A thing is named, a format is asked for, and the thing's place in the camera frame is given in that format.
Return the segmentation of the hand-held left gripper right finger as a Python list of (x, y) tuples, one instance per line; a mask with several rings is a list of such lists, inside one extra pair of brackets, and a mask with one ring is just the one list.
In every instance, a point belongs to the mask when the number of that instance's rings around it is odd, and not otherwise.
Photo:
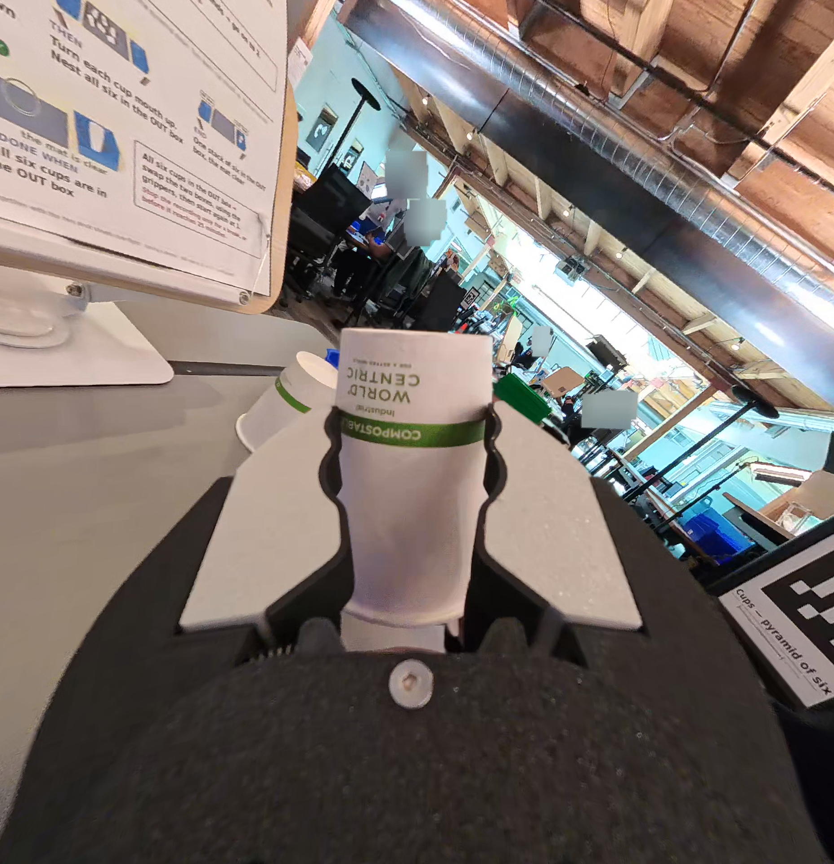
[(577, 629), (637, 633), (643, 618), (592, 477), (560, 436), (496, 402), (466, 595), (466, 651), (499, 620), (527, 646), (583, 658)]

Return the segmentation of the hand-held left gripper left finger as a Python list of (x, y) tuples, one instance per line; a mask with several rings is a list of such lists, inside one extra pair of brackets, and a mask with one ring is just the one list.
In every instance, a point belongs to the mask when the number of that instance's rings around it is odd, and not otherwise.
[(185, 632), (254, 628), (268, 647), (296, 644), (304, 622), (331, 621), (354, 589), (338, 409), (313, 409), (236, 471), (179, 619)]

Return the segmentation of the white paper cup green band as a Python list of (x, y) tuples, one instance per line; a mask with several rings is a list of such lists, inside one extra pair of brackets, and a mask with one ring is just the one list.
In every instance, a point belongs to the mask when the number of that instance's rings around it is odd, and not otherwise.
[(250, 453), (267, 440), (291, 426), (307, 413), (329, 411), (336, 397), (337, 368), (330, 362), (337, 351), (324, 358), (299, 351), (274, 383), (236, 422), (240, 443)]
[(337, 428), (354, 589), (350, 650), (444, 653), (465, 611), (487, 500), (489, 337), (341, 332)]

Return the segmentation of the person's right forearm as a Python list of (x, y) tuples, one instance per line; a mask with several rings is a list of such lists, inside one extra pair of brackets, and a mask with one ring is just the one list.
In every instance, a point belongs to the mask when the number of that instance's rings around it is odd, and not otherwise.
[(813, 826), (834, 862), (834, 701), (793, 708), (773, 700)]

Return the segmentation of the green plastic bin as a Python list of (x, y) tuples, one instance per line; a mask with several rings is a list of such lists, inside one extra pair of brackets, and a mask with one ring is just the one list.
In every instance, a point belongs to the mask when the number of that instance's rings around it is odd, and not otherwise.
[(515, 409), (532, 423), (541, 425), (552, 414), (547, 401), (515, 373), (507, 373), (493, 383), (493, 396)]

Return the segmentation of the black-white marker sign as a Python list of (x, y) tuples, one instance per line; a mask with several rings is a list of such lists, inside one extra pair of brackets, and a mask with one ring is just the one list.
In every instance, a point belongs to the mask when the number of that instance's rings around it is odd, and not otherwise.
[(834, 702), (834, 534), (718, 597), (796, 704)]

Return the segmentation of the black tripod stand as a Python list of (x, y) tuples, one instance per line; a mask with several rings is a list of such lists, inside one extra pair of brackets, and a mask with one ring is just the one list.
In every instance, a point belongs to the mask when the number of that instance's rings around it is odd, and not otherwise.
[(733, 394), (735, 399), (740, 402), (740, 407), (738, 409), (734, 410), (720, 425), (711, 429), (699, 441), (694, 443), (690, 448), (687, 448), (687, 450), (669, 462), (664, 468), (656, 472), (648, 480), (641, 481), (637, 486), (631, 487), (621, 496), (621, 500), (626, 503), (637, 500), (641, 495), (649, 491), (656, 483), (661, 481), (666, 475), (670, 474), (674, 469), (682, 465), (687, 459), (696, 454), (701, 448), (718, 437), (720, 433), (725, 431), (725, 429), (733, 425), (738, 419), (742, 418), (746, 414), (750, 412), (757, 413), (759, 416), (768, 420), (776, 420), (779, 418), (779, 411), (777, 408), (750, 388), (737, 384), (731, 388), (731, 394)]

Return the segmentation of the black office chair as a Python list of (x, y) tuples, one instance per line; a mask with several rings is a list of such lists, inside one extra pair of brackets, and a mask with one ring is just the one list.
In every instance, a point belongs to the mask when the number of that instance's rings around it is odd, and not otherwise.
[(441, 271), (435, 278), (430, 293), (418, 303), (412, 316), (412, 331), (448, 333), (453, 329), (457, 312), (466, 296), (458, 275), (450, 270)]
[(308, 288), (332, 256), (346, 231), (371, 204), (371, 198), (346, 173), (329, 165), (295, 200), (287, 236), (283, 290), (295, 302), (310, 297)]

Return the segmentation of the cardboard box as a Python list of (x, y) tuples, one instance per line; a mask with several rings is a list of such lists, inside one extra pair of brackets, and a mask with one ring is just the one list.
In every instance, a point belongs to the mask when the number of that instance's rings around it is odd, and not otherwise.
[(812, 472), (799, 486), (766, 504), (760, 513), (798, 536), (834, 516), (834, 473)]

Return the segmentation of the black floor lamp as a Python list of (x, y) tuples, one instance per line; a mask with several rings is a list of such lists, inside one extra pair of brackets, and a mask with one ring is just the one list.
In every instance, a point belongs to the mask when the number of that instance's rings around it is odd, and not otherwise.
[(353, 90), (358, 94), (358, 104), (353, 110), (344, 130), (337, 139), (336, 144), (333, 146), (330, 153), (328, 154), (324, 167), (322, 168), (322, 173), (326, 168), (333, 166), (333, 164), (335, 163), (336, 156), (339, 150), (342, 148), (345, 140), (348, 138), (364, 106), (368, 104), (368, 107), (371, 110), (376, 112), (380, 110), (380, 103), (378, 102), (377, 98), (372, 92), (368, 90), (367, 86), (362, 81), (359, 81), (357, 77), (352, 77), (350, 82)]

